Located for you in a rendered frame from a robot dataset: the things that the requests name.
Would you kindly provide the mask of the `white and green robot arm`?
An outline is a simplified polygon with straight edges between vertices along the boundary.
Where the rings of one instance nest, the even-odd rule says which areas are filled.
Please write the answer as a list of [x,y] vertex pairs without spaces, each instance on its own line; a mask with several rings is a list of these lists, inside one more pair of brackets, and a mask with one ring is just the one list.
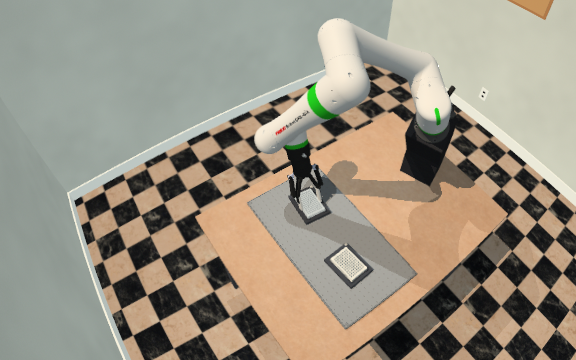
[[371,85],[364,63],[407,79],[417,113],[416,134],[427,143],[445,139],[450,129],[449,117],[456,115],[450,100],[456,88],[446,90],[432,55],[382,39],[340,18],[321,26],[318,44],[326,75],[286,112],[257,130],[255,145],[261,152],[274,154],[285,146],[290,161],[309,158],[306,130],[367,98]]

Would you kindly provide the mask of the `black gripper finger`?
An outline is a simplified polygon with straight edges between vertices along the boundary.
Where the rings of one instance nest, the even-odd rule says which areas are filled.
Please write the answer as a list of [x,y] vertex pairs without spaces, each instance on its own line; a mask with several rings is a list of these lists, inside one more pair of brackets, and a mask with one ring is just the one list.
[[298,202],[299,208],[303,211],[303,205],[302,205],[302,201],[301,201],[301,197],[300,197],[300,192],[301,192],[301,184],[303,181],[303,175],[304,173],[301,172],[300,173],[300,179],[298,177],[296,177],[296,188],[294,185],[294,173],[292,173],[291,175],[287,175],[287,178],[289,179],[289,185],[290,185],[290,194],[293,198],[296,197],[296,200]]
[[322,202],[321,195],[320,195],[320,194],[321,194],[321,192],[320,192],[320,188],[321,188],[321,187],[320,187],[320,186],[323,185],[323,182],[322,182],[322,179],[321,179],[321,176],[320,176],[320,173],[319,173],[319,166],[318,166],[317,164],[313,164],[313,165],[312,165],[312,169],[314,170],[314,173],[315,173],[315,176],[316,176],[316,178],[317,178],[318,183],[317,183],[316,180],[313,178],[313,176],[312,176],[312,174],[310,173],[309,170],[306,170],[306,173],[308,174],[309,179],[312,181],[312,183],[313,183],[314,186],[315,186],[315,191],[316,191],[316,196],[317,196],[317,198],[319,199],[320,202]]

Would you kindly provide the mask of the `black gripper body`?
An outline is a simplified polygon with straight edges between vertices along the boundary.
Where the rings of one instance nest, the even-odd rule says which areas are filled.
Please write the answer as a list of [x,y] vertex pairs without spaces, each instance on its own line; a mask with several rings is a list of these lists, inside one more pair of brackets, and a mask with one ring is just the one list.
[[304,173],[303,179],[309,177],[308,174],[306,173],[306,170],[309,170],[311,173],[312,165],[310,162],[310,158],[307,158],[307,159],[305,159],[303,161],[299,161],[299,162],[291,161],[291,163],[292,163],[293,173],[296,177],[298,177],[300,179],[300,173],[301,172]]

